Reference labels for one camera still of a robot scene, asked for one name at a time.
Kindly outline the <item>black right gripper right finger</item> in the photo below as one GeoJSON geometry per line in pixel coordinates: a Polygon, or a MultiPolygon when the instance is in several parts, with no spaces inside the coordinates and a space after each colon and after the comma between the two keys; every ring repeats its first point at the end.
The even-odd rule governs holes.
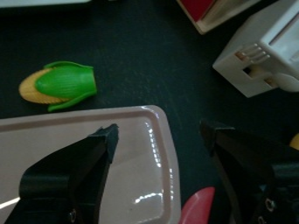
{"type": "Polygon", "coordinates": [[[299,224],[299,150],[210,120],[201,135],[235,223],[299,224]]]}

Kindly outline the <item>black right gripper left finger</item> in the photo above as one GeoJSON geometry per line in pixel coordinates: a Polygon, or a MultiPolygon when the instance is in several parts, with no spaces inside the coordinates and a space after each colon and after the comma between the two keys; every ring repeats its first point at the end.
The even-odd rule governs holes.
{"type": "Polygon", "coordinates": [[[99,224],[118,134],[115,124],[98,129],[26,170],[4,224],[99,224]]]}

